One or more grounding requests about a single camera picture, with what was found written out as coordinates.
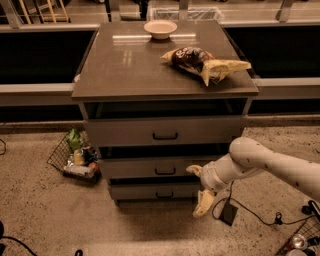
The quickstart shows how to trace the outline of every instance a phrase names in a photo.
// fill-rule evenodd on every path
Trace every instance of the bowl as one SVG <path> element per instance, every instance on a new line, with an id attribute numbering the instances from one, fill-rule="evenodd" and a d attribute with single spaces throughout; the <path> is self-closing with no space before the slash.
<path id="1" fill-rule="evenodd" d="M 158 40 L 169 38 L 170 34 L 176 29 L 177 24 L 170 20 L 152 20 L 144 25 L 144 30 Z"/>

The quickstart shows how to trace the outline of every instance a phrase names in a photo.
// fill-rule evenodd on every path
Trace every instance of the plastic bag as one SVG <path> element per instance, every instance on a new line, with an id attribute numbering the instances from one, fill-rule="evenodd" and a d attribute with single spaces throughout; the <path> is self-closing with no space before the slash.
<path id="1" fill-rule="evenodd" d="M 165 53 L 161 58 L 174 66 L 200 75 L 206 86 L 209 86 L 210 79 L 213 79 L 213 82 L 218 84 L 230 73 L 251 68 L 249 62 L 218 60 L 211 53 L 196 47 L 175 49 Z"/>

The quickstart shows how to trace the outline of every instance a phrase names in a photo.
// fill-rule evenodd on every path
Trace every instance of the speckled floor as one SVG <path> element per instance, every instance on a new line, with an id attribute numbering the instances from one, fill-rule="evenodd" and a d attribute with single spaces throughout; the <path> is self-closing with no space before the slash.
<path id="1" fill-rule="evenodd" d="M 6 236 L 20 239 L 39 256 L 71 256 L 77 249 L 85 256 L 270 256 L 299 227 L 265 226 L 236 203 L 232 227 L 211 214 L 194 219 L 196 202 L 191 200 L 117 207 L 106 180 L 87 185 L 63 177 L 46 163 L 70 126 L 0 125 L 0 139 L 7 144 L 6 154 L 0 156 L 0 220 Z M 319 121 L 249 127 L 243 135 L 272 150 L 320 163 Z M 236 181 L 232 197 L 266 222 L 273 222 L 278 211 L 285 222 L 304 218 L 300 210 L 309 200 L 266 172 Z M 13 241 L 1 243 L 7 246 L 4 256 L 30 255 Z"/>

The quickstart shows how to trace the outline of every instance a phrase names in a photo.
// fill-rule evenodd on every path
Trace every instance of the robotic arm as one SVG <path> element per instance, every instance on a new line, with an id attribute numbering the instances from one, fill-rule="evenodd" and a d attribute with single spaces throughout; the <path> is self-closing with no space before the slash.
<path id="1" fill-rule="evenodd" d="M 204 191 L 198 193 L 194 217 L 207 213 L 215 194 L 237 179 L 268 171 L 302 193 L 320 201 L 320 164 L 276 153 L 259 142 L 240 137 L 232 141 L 229 153 L 201 167 L 191 165 L 187 171 L 200 177 Z"/>

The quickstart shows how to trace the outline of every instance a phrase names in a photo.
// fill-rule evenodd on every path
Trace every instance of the cabinet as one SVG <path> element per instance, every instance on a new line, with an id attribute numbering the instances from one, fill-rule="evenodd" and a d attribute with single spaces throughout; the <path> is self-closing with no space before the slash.
<path id="1" fill-rule="evenodd" d="M 238 59 L 215 21 L 179 21 L 162 41 L 143 25 L 101 25 L 72 98 L 112 199 L 197 197 L 199 179 L 186 167 L 228 152 L 258 90 L 246 71 L 206 87 L 200 77 L 161 61 L 165 52 L 188 45 Z"/>

